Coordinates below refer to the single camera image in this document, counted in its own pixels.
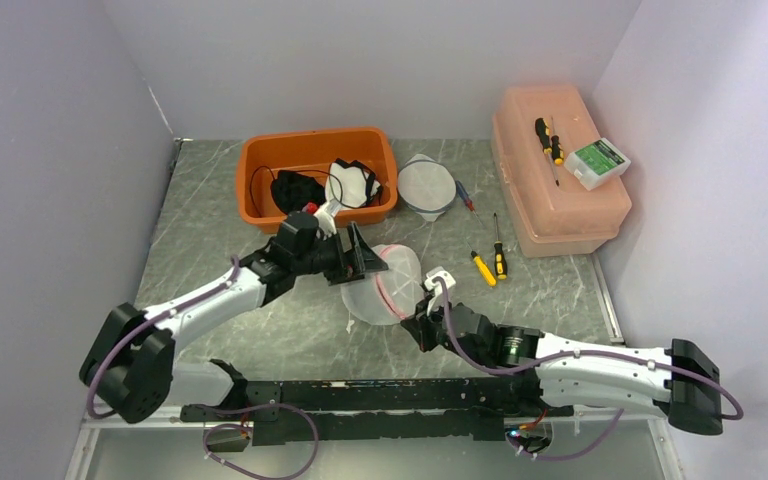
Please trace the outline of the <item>white mesh pink-zip laundry bag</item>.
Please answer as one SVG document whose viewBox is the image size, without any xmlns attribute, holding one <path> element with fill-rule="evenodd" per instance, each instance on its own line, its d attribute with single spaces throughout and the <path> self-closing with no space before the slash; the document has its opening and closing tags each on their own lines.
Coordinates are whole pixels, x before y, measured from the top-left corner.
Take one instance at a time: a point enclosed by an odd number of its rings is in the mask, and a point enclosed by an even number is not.
<svg viewBox="0 0 768 480">
<path fill-rule="evenodd" d="M 372 250 L 388 269 L 343 284 L 342 300 L 356 320 L 373 326 L 394 325 L 412 316 L 424 297 L 420 261 L 405 245 L 379 244 Z"/>
</svg>

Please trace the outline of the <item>black white bra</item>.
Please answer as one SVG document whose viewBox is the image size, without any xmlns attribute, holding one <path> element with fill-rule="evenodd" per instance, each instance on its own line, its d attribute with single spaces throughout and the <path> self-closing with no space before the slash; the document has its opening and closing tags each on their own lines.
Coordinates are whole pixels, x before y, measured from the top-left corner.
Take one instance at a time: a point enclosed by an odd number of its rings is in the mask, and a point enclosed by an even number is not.
<svg viewBox="0 0 768 480">
<path fill-rule="evenodd" d="M 315 212 L 331 202 L 338 211 L 371 206 L 382 194 L 378 175 L 366 164 L 335 159 L 325 170 L 275 170 L 258 166 L 249 179 L 247 189 L 255 211 L 265 212 L 264 202 L 255 196 L 255 181 L 265 180 L 260 187 L 282 214 L 295 211 Z"/>
</svg>

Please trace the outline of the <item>white mesh blue-zip laundry bag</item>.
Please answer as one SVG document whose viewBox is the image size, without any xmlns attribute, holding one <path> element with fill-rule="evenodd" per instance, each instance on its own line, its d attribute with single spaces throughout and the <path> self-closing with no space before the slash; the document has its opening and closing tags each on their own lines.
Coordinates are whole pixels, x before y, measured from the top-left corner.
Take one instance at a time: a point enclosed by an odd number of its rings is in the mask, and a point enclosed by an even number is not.
<svg viewBox="0 0 768 480">
<path fill-rule="evenodd" d="M 435 222 L 454 204 L 455 179 L 440 162 L 415 154 L 398 172 L 400 199 L 426 222 Z"/>
</svg>

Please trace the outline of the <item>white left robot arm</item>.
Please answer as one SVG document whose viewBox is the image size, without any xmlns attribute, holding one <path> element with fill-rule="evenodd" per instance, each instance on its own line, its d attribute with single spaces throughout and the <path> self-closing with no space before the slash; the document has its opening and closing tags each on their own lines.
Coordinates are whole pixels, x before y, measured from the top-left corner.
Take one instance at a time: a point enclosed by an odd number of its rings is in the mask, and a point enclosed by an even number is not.
<svg viewBox="0 0 768 480">
<path fill-rule="evenodd" d="M 221 360 L 181 366 L 178 353 L 226 321 L 276 300 L 300 276 L 321 274 L 329 285 L 340 285 L 387 270 L 356 223 L 349 223 L 347 231 L 349 243 L 344 245 L 314 215 L 293 212 L 262 248 L 232 258 L 230 269 L 217 279 L 145 309 L 131 303 L 113 308 L 79 370 L 88 388 L 87 415 L 117 415 L 129 424 L 139 423 L 187 377 L 207 375 L 219 383 L 209 393 L 197 393 L 193 405 L 224 420 L 239 417 L 250 407 L 247 379 Z"/>
</svg>

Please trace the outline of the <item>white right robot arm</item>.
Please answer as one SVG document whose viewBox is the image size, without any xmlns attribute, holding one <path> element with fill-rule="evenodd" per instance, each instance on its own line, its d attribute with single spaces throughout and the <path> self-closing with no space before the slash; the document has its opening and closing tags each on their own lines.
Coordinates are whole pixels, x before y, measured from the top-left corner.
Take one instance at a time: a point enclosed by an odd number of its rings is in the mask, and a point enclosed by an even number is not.
<svg viewBox="0 0 768 480">
<path fill-rule="evenodd" d="M 511 388 L 517 411 L 589 406 L 664 418 L 684 432 L 723 432 L 718 366 L 694 342 L 627 348 L 570 340 L 538 329 L 492 323 L 462 303 L 419 305 L 400 323 L 421 351 L 443 347 L 479 371 L 524 376 Z"/>
</svg>

